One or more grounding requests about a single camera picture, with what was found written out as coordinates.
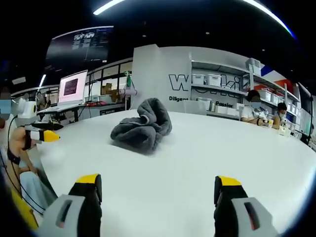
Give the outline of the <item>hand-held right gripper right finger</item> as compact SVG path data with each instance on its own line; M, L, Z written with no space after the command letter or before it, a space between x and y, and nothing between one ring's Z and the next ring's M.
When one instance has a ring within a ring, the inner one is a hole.
M235 178L216 176L215 237L277 237L271 213Z

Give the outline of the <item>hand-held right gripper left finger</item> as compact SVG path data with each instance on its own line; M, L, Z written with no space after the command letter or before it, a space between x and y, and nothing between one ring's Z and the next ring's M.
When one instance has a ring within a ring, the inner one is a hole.
M80 177L67 195L61 195L46 209L37 236L99 237L101 203L101 175Z

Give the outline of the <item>person's left hand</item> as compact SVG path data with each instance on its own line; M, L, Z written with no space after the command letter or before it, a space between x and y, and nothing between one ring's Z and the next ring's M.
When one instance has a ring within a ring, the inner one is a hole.
M12 132L9 142L8 142L8 149L16 156L21 159L29 158L26 151L23 150L25 147L25 137L26 137L26 130L24 127L18 127L14 129Z

